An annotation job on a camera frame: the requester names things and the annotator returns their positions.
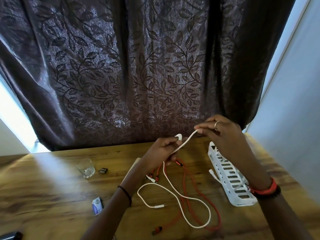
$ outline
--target curtain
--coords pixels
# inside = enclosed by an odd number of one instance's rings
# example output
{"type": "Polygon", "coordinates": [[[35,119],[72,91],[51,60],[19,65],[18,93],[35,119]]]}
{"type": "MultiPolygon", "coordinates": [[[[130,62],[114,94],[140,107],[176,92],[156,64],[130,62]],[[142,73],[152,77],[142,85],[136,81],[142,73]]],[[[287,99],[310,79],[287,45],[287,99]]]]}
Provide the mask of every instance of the curtain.
{"type": "Polygon", "coordinates": [[[52,151],[244,128],[294,1],[0,0],[0,72],[52,151]]]}

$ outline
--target wood grain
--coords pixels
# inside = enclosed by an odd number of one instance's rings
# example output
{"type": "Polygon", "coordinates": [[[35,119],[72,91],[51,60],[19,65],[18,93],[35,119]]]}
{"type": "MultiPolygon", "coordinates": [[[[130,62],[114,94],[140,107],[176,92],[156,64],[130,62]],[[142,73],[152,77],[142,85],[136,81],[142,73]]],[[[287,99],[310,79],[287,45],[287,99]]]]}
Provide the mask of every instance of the wood grain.
{"type": "MultiPolygon", "coordinates": [[[[263,148],[251,137],[248,139],[259,160],[282,187],[291,207],[314,238],[320,239],[319,206],[263,148]]],[[[142,157],[151,144],[37,153],[14,161],[0,172],[0,235],[19,230],[23,232],[24,240],[79,239],[95,219],[92,200],[101,197],[107,204],[133,162],[142,157]],[[96,173],[89,179],[82,178],[76,169],[77,162],[83,158],[90,158],[95,164],[96,173]],[[103,167],[108,168],[108,172],[98,174],[103,167]]],[[[141,190],[141,195],[150,205],[165,204],[166,207],[150,209],[134,195],[132,207],[126,211],[115,234],[117,240],[273,239],[258,204],[234,207],[229,203],[221,185],[208,172],[213,168],[207,156],[208,145],[207,138],[194,138],[180,150],[179,156],[194,175],[199,189],[218,208],[222,230],[210,233],[205,229],[194,229],[180,219],[170,229],[152,236],[155,227],[169,222],[180,209],[170,193],[150,185],[141,190]]],[[[174,163],[167,167],[167,173],[176,189],[183,192],[183,169],[174,163]]],[[[159,183],[170,188],[162,172],[159,183]]],[[[186,187],[190,196],[198,197],[190,179],[187,179],[186,187]]],[[[205,222],[206,208],[198,202],[192,202],[192,206],[205,222]]],[[[217,216],[210,208],[210,225],[215,225],[217,216]]],[[[188,212],[186,215],[196,224],[188,212]]]]}

